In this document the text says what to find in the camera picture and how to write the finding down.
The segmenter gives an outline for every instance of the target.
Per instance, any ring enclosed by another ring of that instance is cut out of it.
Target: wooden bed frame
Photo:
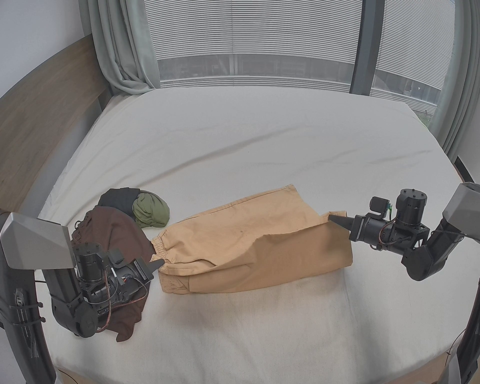
[[[43,183],[42,167],[59,143],[106,93],[108,82],[88,35],[40,64],[0,98],[2,209],[21,211],[34,183]]]

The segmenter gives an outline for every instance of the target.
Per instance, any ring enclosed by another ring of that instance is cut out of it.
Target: gray-green curtain
[[[160,88],[160,74],[143,0],[79,0],[85,34],[114,92],[138,95]]]
[[[452,162],[480,94],[480,1],[455,1],[455,37],[444,88],[429,130]]]

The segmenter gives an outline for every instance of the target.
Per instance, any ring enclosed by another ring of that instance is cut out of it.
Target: bed
[[[40,218],[71,233],[104,191],[128,186],[160,195],[171,224],[293,183],[318,213],[350,216],[374,195],[395,201],[416,188],[434,228],[460,182],[403,103],[278,87],[157,89],[109,102]],[[422,282],[400,256],[352,247],[350,267],[255,291],[165,294],[155,276],[122,343],[110,331],[80,339],[60,327],[37,284],[49,351],[56,365],[111,384],[382,383],[445,352],[474,301],[477,244],[461,242]]]

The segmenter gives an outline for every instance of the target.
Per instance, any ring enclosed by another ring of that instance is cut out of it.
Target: green garment
[[[140,191],[132,205],[135,222],[140,228],[164,227],[170,219],[167,203],[151,192]]]

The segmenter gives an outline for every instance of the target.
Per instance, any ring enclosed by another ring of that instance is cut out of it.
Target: clothing
[[[154,193],[140,191],[133,202],[135,222],[140,228],[164,227],[170,219],[170,208],[167,203]]]
[[[73,246],[85,242],[96,242],[105,251],[118,248],[128,263],[138,257],[148,263],[154,253],[152,244],[135,222],[125,213],[112,207],[96,206],[87,212],[72,233]],[[141,298],[144,294],[145,290],[140,289],[132,300]],[[142,319],[145,302],[146,298],[117,310],[113,307],[107,329],[118,333],[118,342],[128,340],[132,336],[135,323]]]
[[[117,208],[135,220],[132,204],[139,193],[139,188],[110,188],[100,196],[98,205]]]
[[[319,216],[289,185],[187,218],[152,240],[153,260],[165,260],[162,289],[238,292],[349,266],[349,231],[329,214]]]

